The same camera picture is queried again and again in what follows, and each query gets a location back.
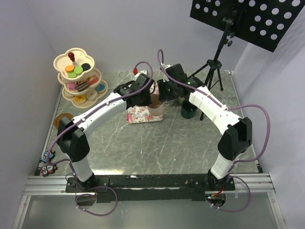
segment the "tripod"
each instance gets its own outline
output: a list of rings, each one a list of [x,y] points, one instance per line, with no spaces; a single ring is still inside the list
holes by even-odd
[[[221,37],[221,40],[219,42],[218,45],[218,49],[216,51],[216,54],[214,56],[213,60],[207,60],[206,64],[204,66],[202,66],[200,69],[198,69],[197,71],[195,71],[193,74],[191,74],[189,76],[189,78],[194,77],[196,74],[198,74],[200,71],[202,71],[204,68],[206,68],[207,66],[210,66],[210,70],[209,73],[204,81],[204,85],[208,87],[208,89],[210,90],[212,87],[214,87],[218,82],[220,85],[220,90],[223,91],[223,83],[221,81],[221,75],[220,75],[220,68],[222,67],[222,64],[220,63],[220,61],[218,60],[218,57],[220,55],[221,50],[223,49],[224,45],[228,45],[228,47],[230,47],[233,43],[233,41],[229,41],[227,39],[227,36],[230,36],[230,38],[233,38],[235,36],[234,32],[231,32],[231,26],[233,25],[234,19],[236,18],[238,14],[237,10],[234,10],[230,16],[230,18],[224,18],[223,22],[225,23],[225,30],[224,33]],[[217,70],[217,74],[218,74],[218,81],[216,83],[213,84],[212,86],[212,81],[213,81],[213,76],[214,76],[214,72],[215,70]],[[203,112],[200,116],[200,120],[203,120]]]

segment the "floral cloth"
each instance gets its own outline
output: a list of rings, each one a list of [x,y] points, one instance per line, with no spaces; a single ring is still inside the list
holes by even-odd
[[[154,94],[159,94],[158,84],[153,84],[150,88],[150,92]],[[127,121],[129,123],[145,123],[145,122],[155,122],[163,120],[163,115],[152,116],[148,112],[147,106],[134,106],[127,110]]]

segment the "gray marble surface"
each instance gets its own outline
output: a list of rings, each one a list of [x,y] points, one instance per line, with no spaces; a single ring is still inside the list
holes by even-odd
[[[197,75],[205,79],[207,72]],[[228,72],[221,72],[224,91],[217,84],[211,92],[223,104],[238,106],[234,88]],[[154,73],[154,79],[160,79],[160,72]],[[119,84],[132,80],[131,72],[102,73],[109,85],[108,94]],[[120,113],[97,128],[89,137],[91,151],[89,163],[97,175],[103,174],[181,174],[207,173],[218,156],[217,144],[221,138],[216,126],[207,118],[199,120],[201,112],[197,110],[192,119],[180,115],[181,106],[176,104],[165,108],[164,119],[160,122],[129,124],[126,113]],[[86,109],[74,107],[71,102],[61,98],[56,116],[61,113],[80,115]],[[55,139],[57,130],[52,128],[48,145]],[[65,158],[56,145],[55,160]],[[250,147],[241,155],[241,159],[254,157]],[[236,173],[256,173],[256,163],[241,163],[235,166]],[[68,163],[58,164],[55,176],[66,175],[71,170]]]

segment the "red knob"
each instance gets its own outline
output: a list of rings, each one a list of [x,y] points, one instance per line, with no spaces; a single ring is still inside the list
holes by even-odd
[[[68,57],[70,58],[70,60],[75,61],[74,53],[72,52],[68,53]]]

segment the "black music stand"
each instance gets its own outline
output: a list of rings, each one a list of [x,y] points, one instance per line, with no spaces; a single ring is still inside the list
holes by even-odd
[[[204,84],[210,90],[219,82],[223,91],[218,60],[224,45],[231,46],[234,36],[274,52],[278,43],[291,26],[305,1],[300,0],[193,0],[191,18],[224,31],[213,60],[195,71],[195,76],[202,69],[210,66]],[[212,85],[213,75],[217,70],[218,81]]]

